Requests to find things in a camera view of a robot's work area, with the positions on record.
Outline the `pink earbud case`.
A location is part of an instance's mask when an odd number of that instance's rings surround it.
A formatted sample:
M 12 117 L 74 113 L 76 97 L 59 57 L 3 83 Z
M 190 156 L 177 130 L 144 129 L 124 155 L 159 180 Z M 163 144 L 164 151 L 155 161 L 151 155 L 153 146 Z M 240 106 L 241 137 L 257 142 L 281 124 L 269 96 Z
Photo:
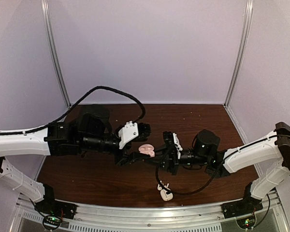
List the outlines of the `pink earbud case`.
M 149 155 L 151 158 L 155 157 L 155 148 L 151 144 L 141 145 L 138 150 L 140 153 Z

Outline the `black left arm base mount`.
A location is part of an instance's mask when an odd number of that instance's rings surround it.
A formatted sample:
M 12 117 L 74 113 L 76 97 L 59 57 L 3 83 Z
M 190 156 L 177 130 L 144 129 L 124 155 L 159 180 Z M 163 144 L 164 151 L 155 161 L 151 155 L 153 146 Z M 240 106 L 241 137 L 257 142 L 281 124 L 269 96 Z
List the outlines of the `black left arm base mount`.
M 77 210 L 77 205 L 57 200 L 42 200 L 35 207 L 41 213 L 67 219 L 74 219 Z

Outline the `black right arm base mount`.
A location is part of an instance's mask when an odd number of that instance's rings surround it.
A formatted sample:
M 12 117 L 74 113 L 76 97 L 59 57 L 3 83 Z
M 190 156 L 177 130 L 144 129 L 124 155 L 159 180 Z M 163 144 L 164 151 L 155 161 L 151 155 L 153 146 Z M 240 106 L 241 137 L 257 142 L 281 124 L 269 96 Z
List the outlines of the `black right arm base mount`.
M 239 200 L 230 203 L 224 203 L 221 206 L 224 218 L 239 217 L 247 214 L 253 214 L 256 211 L 262 210 L 263 205 L 260 201 L 256 203 L 245 202 Z

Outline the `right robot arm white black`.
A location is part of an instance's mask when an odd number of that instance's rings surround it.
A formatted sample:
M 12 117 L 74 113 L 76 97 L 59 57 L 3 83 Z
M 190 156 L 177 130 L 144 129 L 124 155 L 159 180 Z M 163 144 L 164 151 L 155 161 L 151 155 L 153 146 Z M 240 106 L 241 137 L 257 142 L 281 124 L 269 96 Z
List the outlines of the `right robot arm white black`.
M 290 176 L 290 126 L 276 123 L 266 136 L 246 145 L 218 150 L 220 138 L 209 130 L 200 131 L 192 147 L 183 149 L 175 133 L 163 134 L 164 146 L 155 150 L 155 157 L 145 160 L 156 170 L 177 174 L 180 166 L 205 167 L 212 179 L 229 176 L 245 167 L 266 160 L 275 160 L 266 173 L 246 187 L 244 198 L 238 203 L 241 213 L 249 213 L 265 195 Z

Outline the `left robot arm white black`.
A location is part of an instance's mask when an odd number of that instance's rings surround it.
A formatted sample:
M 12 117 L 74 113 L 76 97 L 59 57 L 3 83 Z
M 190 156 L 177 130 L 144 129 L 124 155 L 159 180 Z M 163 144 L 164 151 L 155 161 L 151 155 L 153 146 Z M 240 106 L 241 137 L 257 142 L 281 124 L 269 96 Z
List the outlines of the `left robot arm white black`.
M 116 132 L 109 122 L 110 112 L 101 105 L 86 105 L 70 122 L 56 122 L 41 130 L 28 132 L 0 131 L 0 179 L 32 200 L 38 210 L 50 215 L 64 206 L 57 201 L 52 187 L 34 181 L 17 170 L 7 156 L 65 156 L 94 151 L 112 154 L 115 163 L 124 165 L 133 160 L 127 154 L 132 142 L 146 141 L 151 133 L 149 124 L 126 122 Z

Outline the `white earbud case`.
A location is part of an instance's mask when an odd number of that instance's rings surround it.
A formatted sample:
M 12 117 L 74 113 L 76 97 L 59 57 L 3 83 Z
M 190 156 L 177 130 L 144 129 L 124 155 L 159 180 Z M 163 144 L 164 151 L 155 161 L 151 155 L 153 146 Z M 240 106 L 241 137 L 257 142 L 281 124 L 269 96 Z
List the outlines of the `white earbud case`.
M 160 196 L 161 196 L 162 200 L 165 201 L 165 202 L 172 200 L 173 197 L 174 197 L 171 192 L 168 192 L 168 191 L 166 191 L 164 189 L 162 189 L 160 191 Z

